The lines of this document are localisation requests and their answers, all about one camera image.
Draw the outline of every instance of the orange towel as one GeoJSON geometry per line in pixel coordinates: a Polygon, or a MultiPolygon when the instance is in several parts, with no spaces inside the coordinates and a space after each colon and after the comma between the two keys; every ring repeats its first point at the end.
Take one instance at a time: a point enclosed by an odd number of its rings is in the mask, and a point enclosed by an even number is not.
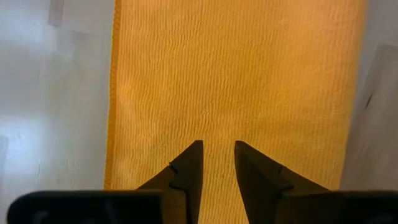
{"type": "Polygon", "coordinates": [[[335,189],[362,0],[116,0],[106,189],[133,189],[205,143],[200,223],[245,223],[246,141],[335,189]]]}

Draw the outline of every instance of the black plastic part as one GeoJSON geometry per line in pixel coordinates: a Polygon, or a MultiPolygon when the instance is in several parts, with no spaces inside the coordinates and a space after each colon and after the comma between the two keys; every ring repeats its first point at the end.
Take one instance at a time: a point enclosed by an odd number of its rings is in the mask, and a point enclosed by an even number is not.
{"type": "Polygon", "coordinates": [[[199,218],[203,182],[203,141],[196,140],[178,155],[168,167],[138,189],[177,189],[187,195],[187,220],[196,224],[199,218]]]}
{"type": "Polygon", "coordinates": [[[50,223],[165,223],[164,206],[178,211],[185,201],[173,195],[164,202],[162,190],[35,192],[17,199],[9,208],[8,224],[50,223]]]}
{"type": "Polygon", "coordinates": [[[236,141],[234,154],[236,178],[250,224],[275,223],[279,200],[288,192],[327,191],[245,142],[236,141]]]}
{"type": "Polygon", "coordinates": [[[241,141],[235,167],[250,224],[398,223],[396,192],[330,192],[241,141]]]}
{"type": "Polygon", "coordinates": [[[277,224],[398,223],[397,192],[328,192],[282,199],[277,224]]]}
{"type": "Polygon", "coordinates": [[[201,188],[203,183],[203,141],[193,142],[183,153],[170,163],[177,173],[170,186],[187,194],[187,218],[198,223],[201,188]]]}

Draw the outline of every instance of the yellow cloth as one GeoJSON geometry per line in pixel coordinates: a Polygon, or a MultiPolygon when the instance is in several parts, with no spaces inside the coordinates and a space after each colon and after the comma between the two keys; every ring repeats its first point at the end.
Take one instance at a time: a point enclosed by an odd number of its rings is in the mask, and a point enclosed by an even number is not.
{"type": "Polygon", "coordinates": [[[106,189],[205,143],[200,223],[245,223],[237,139],[340,181],[363,0],[116,0],[106,189]]]}

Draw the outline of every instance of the white surface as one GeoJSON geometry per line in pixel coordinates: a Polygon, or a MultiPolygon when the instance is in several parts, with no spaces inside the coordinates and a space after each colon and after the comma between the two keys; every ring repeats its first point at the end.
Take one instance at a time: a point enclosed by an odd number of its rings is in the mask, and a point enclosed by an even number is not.
{"type": "Polygon", "coordinates": [[[0,0],[0,223],[27,192],[102,188],[113,4],[0,0]]]}
{"type": "Polygon", "coordinates": [[[362,51],[359,61],[358,81],[354,101],[354,113],[346,149],[345,166],[340,187],[343,190],[394,189],[398,190],[398,165],[396,164],[396,136],[398,136],[397,94],[398,65],[398,0],[368,0],[368,12],[364,30],[362,51]],[[377,49],[394,49],[382,59],[381,66],[371,73],[371,66],[380,55],[377,49]],[[378,89],[366,87],[366,80],[372,84],[383,83],[378,89]],[[369,94],[374,94],[368,110],[365,109],[369,94]],[[387,101],[389,105],[374,104],[387,101]]]}

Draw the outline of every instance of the textured fabric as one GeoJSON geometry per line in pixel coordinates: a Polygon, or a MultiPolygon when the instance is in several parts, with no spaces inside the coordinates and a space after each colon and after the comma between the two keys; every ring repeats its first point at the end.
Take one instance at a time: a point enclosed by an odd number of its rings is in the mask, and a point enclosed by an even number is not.
{"type": "Polygon", "coordinates": [[[247,222],[246,141],[335,189],[365,1],[116,0],[106,189],[133,189],[205,143],[200,223],[247,222]]]}

